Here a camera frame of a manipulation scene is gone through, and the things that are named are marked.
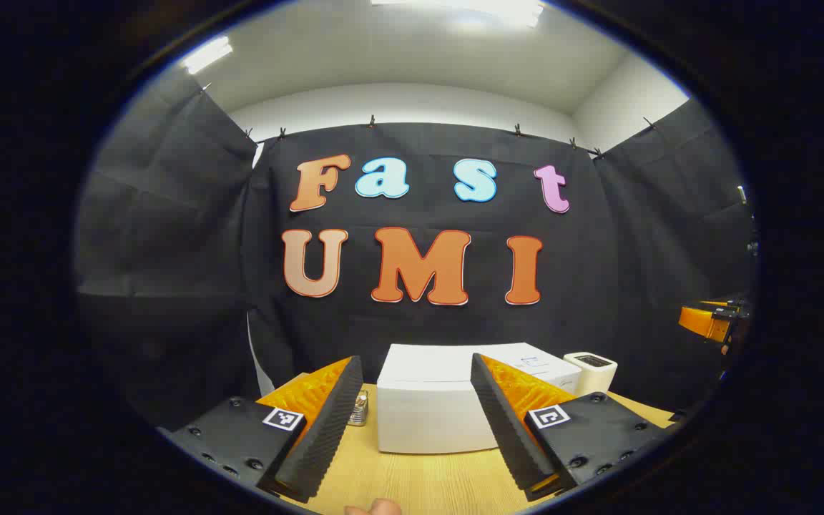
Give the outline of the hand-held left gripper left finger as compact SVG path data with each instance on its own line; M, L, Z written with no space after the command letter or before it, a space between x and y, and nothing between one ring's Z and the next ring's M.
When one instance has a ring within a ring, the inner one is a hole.
M304 503L318 494L362 385L362 358L347 356L258 400L226 398L160 433L224 479Z

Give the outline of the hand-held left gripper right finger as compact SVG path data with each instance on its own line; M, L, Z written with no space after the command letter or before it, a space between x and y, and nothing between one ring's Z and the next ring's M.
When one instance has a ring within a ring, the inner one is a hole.
M471 385L527 501L612 475L670 437L607 393L575 396L487 355L472 355Z

